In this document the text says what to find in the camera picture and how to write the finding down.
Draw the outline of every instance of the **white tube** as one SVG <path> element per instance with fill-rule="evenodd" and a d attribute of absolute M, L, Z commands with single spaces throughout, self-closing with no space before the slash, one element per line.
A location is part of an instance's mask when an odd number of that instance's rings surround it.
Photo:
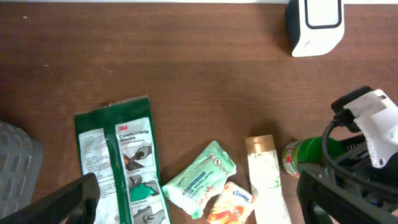
<path fill-rule="evenodd" d="M 278 157 L 272 135 L 246 138 L 251 192 L 256 197 L 257 224 L 291 224 L 280 186 Z"/>

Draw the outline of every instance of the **wood grain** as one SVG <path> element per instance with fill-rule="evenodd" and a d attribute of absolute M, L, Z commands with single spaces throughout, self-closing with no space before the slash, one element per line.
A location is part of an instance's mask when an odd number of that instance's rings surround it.
<path fill-rule="evenodd" d="M 318 136 L 330 103 L 362 85 L 398 102 L 398 6 L 345 8 L 332 52 L 292 58 L 285 5 L 0 3 L 0 119 L 44 147 L 33 201 L 79 178 L 73 115 L 105 102 L 149 95 L 163 183 L 215 139 L 246 190 L 245 137 L 273 134 L 281 152 Z M 303 223 L 297 180 L 281 177 Z M 213 202 L 194 221 L 169 202 L 172 220 L 206 223 Z"/>

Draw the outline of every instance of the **wet wipes package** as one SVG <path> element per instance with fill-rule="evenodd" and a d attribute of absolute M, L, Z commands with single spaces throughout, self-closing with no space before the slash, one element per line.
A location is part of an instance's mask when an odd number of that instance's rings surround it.
<path fill-rule="evenodd" d="M 243 224 L 254 209 L 256 201 L 249 192 L 228 182 L 218 197 L 207 221 L 211 224 Z"/>
<path fill-rule="evenodd" d="M 170 201 L 196 219 L 203 215 L 207 201 L 222 193 L 226 179 L 235 173 L 235 163 L 213 141 L 162 190 Z"/>
<path fill-rule="evenodd" d="M 148 97 L 76 115 L 75 128 L 81 172 L 101 191 L 95 224 L 170 224 Z"/>

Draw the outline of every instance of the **instruction illustration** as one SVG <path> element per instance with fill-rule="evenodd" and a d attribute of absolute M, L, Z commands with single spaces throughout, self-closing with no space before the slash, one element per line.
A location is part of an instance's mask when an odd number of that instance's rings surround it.
<path fill-rule="evenodd" d="M 162 201 L 132 208 L 134 224 L 166 224 Z"/>
<path fill-rule="evenodd" d="M 154 165 L 151 144 L 127 147 L 122 152 L 124 165 L 128 171 Z"/>
<path fill-rule="evenodd" d="M 128 177 L 130 202 L 158 195 L 159 188 L 156 180 L 155 172 L 146 172 Z"/>

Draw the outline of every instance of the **3m comfort grip gloves package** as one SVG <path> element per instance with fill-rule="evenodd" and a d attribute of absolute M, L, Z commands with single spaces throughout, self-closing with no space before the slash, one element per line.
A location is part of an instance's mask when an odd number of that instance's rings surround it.
<path fill-rule="evenodd" d="M 75 116 L 82 174 L 96 175 L 95 224 L 170 224 L 148 97 Z"/>

